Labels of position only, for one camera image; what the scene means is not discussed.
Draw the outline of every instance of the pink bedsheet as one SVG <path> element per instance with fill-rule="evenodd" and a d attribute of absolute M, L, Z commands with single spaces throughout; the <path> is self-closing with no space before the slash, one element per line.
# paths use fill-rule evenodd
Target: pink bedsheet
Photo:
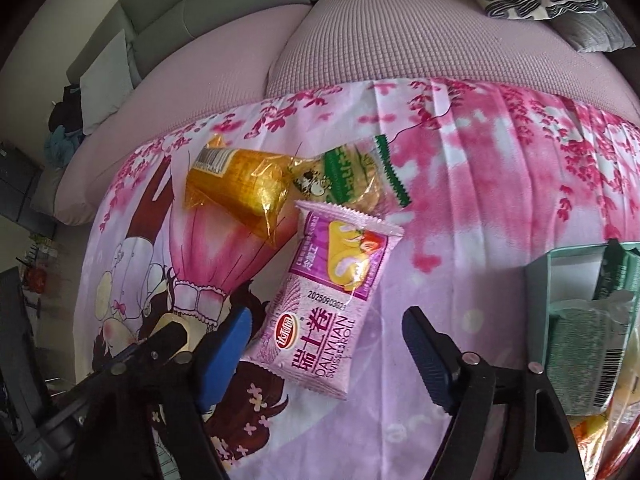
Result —
<path fill-rule="evenodd" d="M 282 215 L 272 250 L 216 206 L 185 210 L 186 173 L 213 133 L 233 146 L 302 156 L 385 134 L 412 198 L 388 218 L 406 235 L 367 316 L 347 401 L 240 363 L 206 422 L 234 480 L 423 478 L 448 418 L 402 341 L 404 310 L 420 305 L 463 351 L 520 367 L 522 267 L 557 246 L 640 239 L 640 131 L 589 105 L 444 78 L 365 81 L 243 105 L 145 144 L 112 182 L 82 268 L 79 380 L 168 312 L 191 327 L 190 348 L 231 304 L 264 315 L 295 248 L 295 211 Z M 160 411 L 152 418 L 166 458 Z"/>

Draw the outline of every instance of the white pillow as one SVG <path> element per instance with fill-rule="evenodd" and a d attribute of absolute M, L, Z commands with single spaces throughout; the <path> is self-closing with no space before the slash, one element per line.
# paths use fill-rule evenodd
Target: white pillow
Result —
<path fill-rule="evenodd" d="M 127 43 L 121 30 L 80 78 L 82 132 L 91 135 L 118 111 L 132 90 Z"/>

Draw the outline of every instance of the blue cloth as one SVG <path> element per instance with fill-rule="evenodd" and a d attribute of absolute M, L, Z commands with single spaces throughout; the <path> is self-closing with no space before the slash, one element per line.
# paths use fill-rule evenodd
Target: blue cloth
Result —
<path fill-rule="evenodd" d="M 54 168 L 66 168 L 81 141 L 82 130 L 67 133 L 64 126 L 58 126 L 44 141 L 45 159 Z"/>

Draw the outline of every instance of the sofa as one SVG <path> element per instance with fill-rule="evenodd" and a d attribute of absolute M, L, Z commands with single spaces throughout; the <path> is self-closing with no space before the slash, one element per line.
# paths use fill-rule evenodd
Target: sofa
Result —
<path fill-rule="evenodd" d="M 80 146 L 54 213 L 91 222 L 140 144 L 197 118 L 306 88 L 452 76 L 557 93 L 640 124 L 604 54 L 543 22 L 494 20 L 474 0 L 119 0 L 68 68 L 70 83 L 124 30 L 142 82 Z"/>

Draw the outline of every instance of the blue gripper pad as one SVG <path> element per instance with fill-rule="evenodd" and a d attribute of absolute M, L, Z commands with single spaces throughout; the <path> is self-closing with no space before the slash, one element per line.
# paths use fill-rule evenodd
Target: blue gripper pad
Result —
<path fill-rule="evenodd" d="M 417 306 L 407 309 L 402 316 L 402 337 L 431 400 L 454 415 L 460 404 L 455 391 L 460 375 L 456 359 L 460 350 L 449 336 L 435 331 Z"/>
<path fill-rule="evenodd" d="M 252 316 L 233 307 L 215 332 L 202 338 L 194 352 L 195 400 L 201 413 L 222 400 L 251 337 Z"/>

